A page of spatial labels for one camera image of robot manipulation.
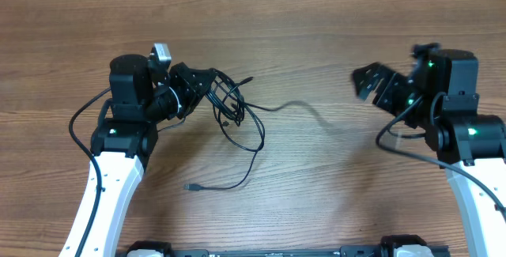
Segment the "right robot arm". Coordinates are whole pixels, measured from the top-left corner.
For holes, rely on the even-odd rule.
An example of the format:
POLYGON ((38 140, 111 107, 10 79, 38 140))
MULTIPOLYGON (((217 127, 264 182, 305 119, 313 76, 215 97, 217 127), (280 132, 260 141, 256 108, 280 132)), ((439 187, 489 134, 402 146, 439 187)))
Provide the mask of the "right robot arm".
POLYGON ((478 114, 479 62, 470 51, 416 45, 413 71, 404 76, 380 62, 352 72, 357 97, 392 114, 376 136, 390 153, 442 168, 459 206, 471 256, 505 254, 505 124, 478 114), (431 158, 381 142, 398 122, 423 129, 419 136, 436 153, 431 158))

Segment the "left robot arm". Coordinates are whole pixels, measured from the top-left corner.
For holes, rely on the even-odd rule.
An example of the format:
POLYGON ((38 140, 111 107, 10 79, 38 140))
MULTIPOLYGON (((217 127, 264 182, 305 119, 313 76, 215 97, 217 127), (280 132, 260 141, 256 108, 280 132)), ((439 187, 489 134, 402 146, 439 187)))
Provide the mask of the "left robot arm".
POLYGON ((90 145, 89 177, 60 254, 113 256, 130 201, 158 140, 157 124, 191 114, 209 92, 214 69, 196 70, 151 54, 112 59, 90 145))

